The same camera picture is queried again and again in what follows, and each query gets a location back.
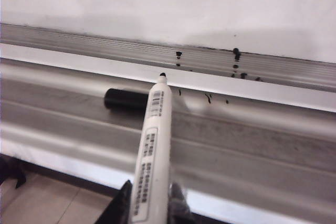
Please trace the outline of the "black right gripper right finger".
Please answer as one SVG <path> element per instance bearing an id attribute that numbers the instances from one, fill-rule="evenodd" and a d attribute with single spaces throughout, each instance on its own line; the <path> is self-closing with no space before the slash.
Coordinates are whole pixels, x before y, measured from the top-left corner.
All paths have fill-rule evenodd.
<path id="1" fill-rule="evenodd" d="M 196 223 L 177 182 L 173 182 L 170 186 L 167 222 L 170 224 Z"/>

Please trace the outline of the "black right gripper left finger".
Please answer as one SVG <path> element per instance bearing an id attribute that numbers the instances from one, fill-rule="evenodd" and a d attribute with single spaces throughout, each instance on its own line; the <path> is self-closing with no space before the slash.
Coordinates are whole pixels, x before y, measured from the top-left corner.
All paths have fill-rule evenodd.
<path id="1" fill-rule="evenodd" d="M 130 180 L 127 180 L 116 196 L 107 205 L 103 213 L 95 221 L 95 224 L 128 223 L 131 191 L 132 183 Z"/>

